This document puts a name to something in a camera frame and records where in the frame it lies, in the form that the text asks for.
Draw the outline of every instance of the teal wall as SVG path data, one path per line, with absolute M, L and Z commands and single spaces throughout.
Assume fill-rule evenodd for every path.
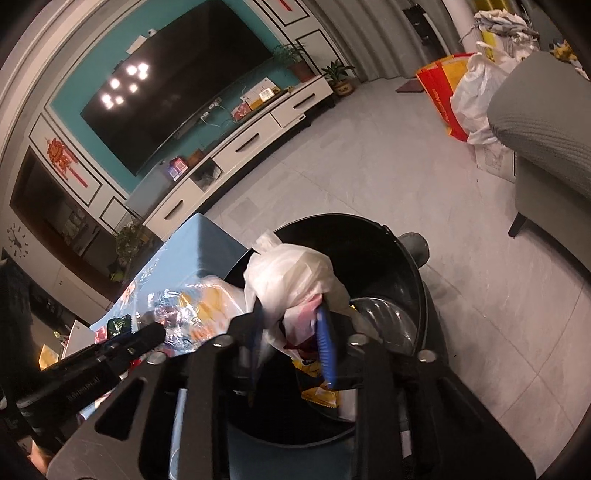
M 160 30 L 205 1 L 148 0 L 123 19 L 92 48 L 66 80 L 51 104 L 56 114 L 78 142 L 128 193 L 133 191 L 143 175 L 149 171 L 150 166 L 147 166 L 138 176 L 134 176 L 100 140 L 80 116 L 80 113 L 92 96 L 109 78 L 115 66 L 128 57 L 126 50 L 139 35 L 147 36 L 150 28 Z M 280 42 L 275 38 L 275 35 L 243 0 L 223 1 L 236 12 L 269 50 L 279 45 Z M 244 88 L 252 87 L 265 76 L 268 76 L 281 88 L 298 83 L 289 70 L 271 61 L 252 72 L 242 85 L 225 92 L 222 96 L 222 105 L 231 111 L 240 103 L 239 97 Z M 221 128 L 203 124 L 195 126 L 180 140 L 172 141 L 170 145 L 167 145 L 158 155 L 158 158 L 154 159 L 154 162 L 162 158 L 174 158 L 177 155 L 186 157 L 197 148 L 206 147 L 218 138 L 224 130 L 232 127 L 229 119 L 230 116 L 226 111 L 217 109 L 216 112 L 209 116 L 207 122 L 220 125 Z

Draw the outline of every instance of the potted plant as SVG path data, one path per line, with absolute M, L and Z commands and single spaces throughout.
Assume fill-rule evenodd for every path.
M 355 91 L 355 87 L 351 84 L 347 70 L 355 70 L 351 65 L 343 65 L 340 60 L 331 61 L 330 65 L 322 69 L 324 78 L 328 80 L 329 85 L 333 88 L 335 93 L 340 97 L 351 95 Z
M 314 72 L 304 60 L 304 55 L 308 54 L 302 45 L 277 45 L 273 49 L 276 61 L 290 69 L 302 83 L 314 78 Z
M 126 279 L 132 260 L 139 253 L 142 246 L 149 240 L 149 237 L 144 232 L 143 226 L 138 224 L 137 221 L 132 221 L 121 229 L 115 238 L 115 251 L 119 257 L 118 264 L 124 267 L 125 271 L 119 272 L 120 275 L 114 275 L 111 279 L 112 281 L 116 281 L 114 277 L 121 277 L 118 278 L 119 280 Z

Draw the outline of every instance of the red paper decoration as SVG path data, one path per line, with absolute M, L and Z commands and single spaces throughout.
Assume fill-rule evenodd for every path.
M 67 173 L 69 171 L 72 173 L 72 175 L 75 176 L 76 180 L 78 180 L 82 184 L 82 186 L 85 189 L 87 189 L 88 184 L 72 168 L 72 163 L 78 163 L 78 159 L 76 158 L 76 156 L 70 151 L 70 149 L 67 146 L 63 144 L 61 140 L 57 138 L 54 138 L 51 141 L 49 139 L 46 140 L 47 155 L 49 156 L 49 162 L 51 163 L 51 165 L 53 165 L 53 167 L 60 174 L 60 176 L 65 181 L 67 181 Z
M 281 3 L 281 5 L 283 5 L 285 7 L 285 9 L 288 12 L 293 12 L 293 10 L 291 9 L 291 7 L 289 6 L 289 4 L 285 0 L 279 0 L 279 2 Z

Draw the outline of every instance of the black tv screen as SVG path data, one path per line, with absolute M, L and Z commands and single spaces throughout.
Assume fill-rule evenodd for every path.
M 222 0 L 208 0 L 117 65 L 82 118 L 137 175 L 191 116 L 271 56 Z

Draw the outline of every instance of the green plant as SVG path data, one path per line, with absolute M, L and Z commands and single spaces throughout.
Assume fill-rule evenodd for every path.
M 305 54 L 307 53 L 303 45 L 277 45 L 273 49 L 273 56 L 276 61 L 286 67 L 304 60 Z
M 331 61 L 330 65 L 322 69 L 324 72 L 324 78 L 328 80 L 328 83 L 331 85 L 336 85 L 342 80 L 349 78 L 347 70 L 353 71 L 355 70 L 355 67 L 352 65 L 343 65 L 343 62 L 340 60 Z
M 115 239 L 115 251 L 121 261 L 128 264 L 134 259 L 144 244 L 143 236 L 142 226 L 133 222 L 121 229 Z

